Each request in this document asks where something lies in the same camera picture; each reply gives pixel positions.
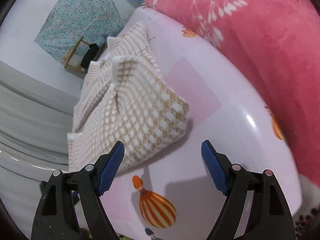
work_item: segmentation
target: knitted garment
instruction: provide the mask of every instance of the knitted garment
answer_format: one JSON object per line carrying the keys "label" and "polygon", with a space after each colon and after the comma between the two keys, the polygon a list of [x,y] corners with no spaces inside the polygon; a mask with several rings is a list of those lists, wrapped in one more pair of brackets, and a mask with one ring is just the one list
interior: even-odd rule
{"label": "knitted garment", "polygon": [[95,163],[118,140],[125,146],[119,168],[124,171],[185,134],[189,106],[156,77],[157,66],[150,62],[151,57],[130,55],[104,61],[100,71],[112,73],[112,82],[82,132],[68,134],[69,171]]}
{"label": "knitted garment", "polygon": [[79,102],[74,107],[72,132],[79,132],[91,112],[101,101],[109,89],[112,79],[111,60],[117,55],[132,55],[143,57],[150,63],[152,71],[158,78],[162,74],[151,52],[147,28],[143,22],[137,22],[127,34],[122,37],[108,38],[109,53],[99,62],[91,62]]}

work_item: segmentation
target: teal floral fabric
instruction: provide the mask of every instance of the teal floral fabric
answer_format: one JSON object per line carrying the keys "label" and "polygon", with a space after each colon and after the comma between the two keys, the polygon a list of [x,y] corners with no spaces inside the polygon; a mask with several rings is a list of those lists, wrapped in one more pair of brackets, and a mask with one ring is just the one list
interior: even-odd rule
{"label": "teal floral fabric", "polygon": [[[123,28],[112,0],[59,0],[51,10],[35,42],[59,62],[84,35],[98,45],[115,37]],[[81,43],[77,55],[84,56],[88,46]]]}

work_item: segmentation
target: gray curtain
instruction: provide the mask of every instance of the gray curtain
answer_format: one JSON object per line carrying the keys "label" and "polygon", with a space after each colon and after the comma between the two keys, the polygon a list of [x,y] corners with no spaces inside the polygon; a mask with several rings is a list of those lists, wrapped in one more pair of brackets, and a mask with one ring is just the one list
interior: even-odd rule
{"label": "gray curtain", "polygon": [[77,101],[0,61],[0,148],[26,160],[68,164]]}

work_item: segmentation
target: white wall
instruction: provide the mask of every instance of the white wall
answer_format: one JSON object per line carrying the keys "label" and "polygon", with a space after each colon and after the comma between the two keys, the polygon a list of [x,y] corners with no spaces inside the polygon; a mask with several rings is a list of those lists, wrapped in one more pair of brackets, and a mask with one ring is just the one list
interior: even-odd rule
{"label": "white wall", "polygon": [[[11,67],[69,95],[80,96],[83,79],[63,66],[34,42],[58,0],[17,0],[0,28],[0,60]],[[134,8],[114,0],[125,20]]]}

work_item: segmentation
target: orange striped balloon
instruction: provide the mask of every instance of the orange striped balloon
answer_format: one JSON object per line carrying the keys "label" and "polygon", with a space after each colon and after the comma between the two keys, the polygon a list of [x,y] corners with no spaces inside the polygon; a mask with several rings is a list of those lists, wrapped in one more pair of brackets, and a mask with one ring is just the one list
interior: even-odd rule
{"label": "orange striped balloon", "polygon": [[156,228],[167,228],[176,221],[176,209],[165,197],[146,190],[137,175],[132,178],[133,186],[140,192],[140,212],[143,219]]}

